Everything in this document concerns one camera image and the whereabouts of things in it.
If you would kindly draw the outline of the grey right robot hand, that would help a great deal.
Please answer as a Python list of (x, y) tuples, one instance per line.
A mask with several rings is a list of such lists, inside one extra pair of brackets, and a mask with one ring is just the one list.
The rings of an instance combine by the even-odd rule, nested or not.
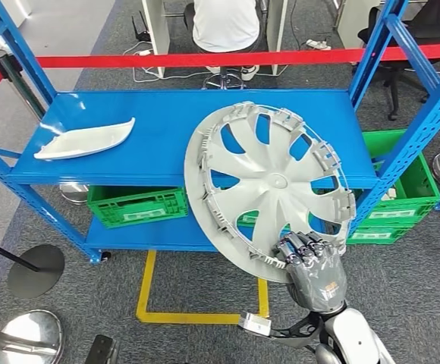
[(345, 305), (347, 279), (338, 249), (314, 231), (290, 231), (274, 250), (290, 276), (287, 290), (296, 304), (330, 315)]

